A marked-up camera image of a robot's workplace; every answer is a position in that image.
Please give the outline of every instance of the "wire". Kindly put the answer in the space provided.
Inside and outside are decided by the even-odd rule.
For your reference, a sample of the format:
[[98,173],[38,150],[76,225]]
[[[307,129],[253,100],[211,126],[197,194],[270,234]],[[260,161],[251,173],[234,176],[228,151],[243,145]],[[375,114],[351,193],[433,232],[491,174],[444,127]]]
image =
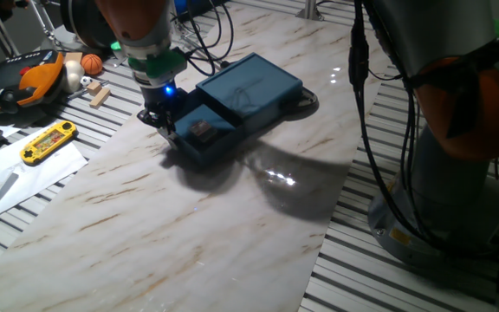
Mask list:
[[321,4],[324,4],[324,3],[336,3],[336,4],[343,4],[343,3],[339,3],[339,2],[336,2],[336,1],[331,1],[331,0],[323,0],[323,1],[319,1],[316,6],[319,6]]
[[498,174],[498,158],[494,159],[494,176],[496,177],[496,180],[499,180],[499,174]]
[[381,78],[381,77],[378,77],[371,69],[369,69],[369,73],[371,75],[373,75],[375,78],[377,78],[378,80],[382,80],[382,81],[393,81],[393,80],[397,80],[397,79],[402,79],[402,77],[403,77],[403,75],[400,74],[400,75],[394,76],[392,78]]
[[419,103],[417,103],[417,120],[415,121],[417,125],[417,132],[415,132],[415,141],[419,141],[419,132],[421,128],[419,127],[421,123],[421,106],[419,106]]
[[[207,49],[216,47],[218,45],[218,43],[221,41],[221,36],[223,35],[223,26],[221,25],[221,16],[218,15],[217,7],[213,3],[213,0],[209,0],[209,3],[211,4],[211,7],[215,11],[215,16],[217,17],[217,21],[218,21],[218,36],[217,36],[217,40],[212,45],[207,46]],[[196,51],[198,51],[199,49],[202,49],[202,48],[203,47],[195,48],[195,49],[193,49],[191,51],[191,53],[194,53],[194,52],[196,52]]]
[[211,58],[211,55],[209,54],[209,50],[207,49],[207,47],[205,46],[205,42],[204,42],[204,39],[201,37],[201,35],[199,34],[199,31],[198,31],[198,28],[196,27],[196,22],[194,22],[194,16],[193,14],[191,13],[191,0],[186,0],[186,10],[188,11],[188,16],[190,17],[190,23],[191,23],[191,26],[194,28],[194,30],[196,30],[196,37],[198,38],[199,40],[199,43],[201,44],[204,52],[205,52],[205,55],[207,56],[207,60],[204,60],[204,61],[209,61],[209,64],[211,65],[211,73],[206,73],[204,72],[200,67],[198,67],[194,62],[189,62],[198,72],[200,72],[202,75],[206,75],[206,76],[213,76],[215,74],[215,64],[213,64],[213,60]]
[[[172,22],[174,22],[175,20],[177,20],[177,19],[178,19],[178,16],[174,15],[174,13],[172,13],[172,12],[171,12],[171,15],[172,15],[172,16],[174,16],[174,17],[171,19],[171,23],[172,23]],[[185,30],[187,30],[187,31],[191,32],[192,34],[195,34],[195,33],[196,33],[196,31],[195,31],[194,29],[191,29],[190,27],[188,27],[188,26],[184,25],[184,24],[183,24],[183,23],[181,23],[181,22],[178,22],[178,26],[180,26],[180,28],[182,28],[182,29],[185,29]],[[198,23],[196,23],[196,26],[198,26],[198,31],[199,31],[199,32],[201,32],[201,26],[199,26],[199,24],[198,24]]]
[[[221,7],[223,8],[224,13],[226,14],[226,17],[229,20],[229,24],[230,24],[230,43],[229,43],[229,47],[226,49],[226,52],[224,53],[223,56],[216,57],[216,58],[211,58],[213,62],[219,62],[219,61],[222,61],[223,59],[225,59],[229,55],[230,51],[232,50],[232,45],[234,44],[234,23],[232,22],[232,17],[230,16],[229,10],[226,8],[226,6],[224,4],[221,4]],[[207,60],[205,60],[203,58],[200,58],[200,57],[190,57],[190,58],[192,60],[207,61]]]

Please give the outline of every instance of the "marble surface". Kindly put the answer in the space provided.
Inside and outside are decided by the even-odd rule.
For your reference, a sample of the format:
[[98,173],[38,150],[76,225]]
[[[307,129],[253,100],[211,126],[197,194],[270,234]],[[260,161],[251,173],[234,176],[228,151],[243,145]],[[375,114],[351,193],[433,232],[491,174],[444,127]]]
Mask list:
[[[301,78],[320,108],[205,171],[132,117],[3,254],[2,311],[297,310],[360,140],[350,28],[230,12],[229,60],[257,52]],[[189,69],[177,82],[201,80]],[[367,82],[369,107],[378,88]]]

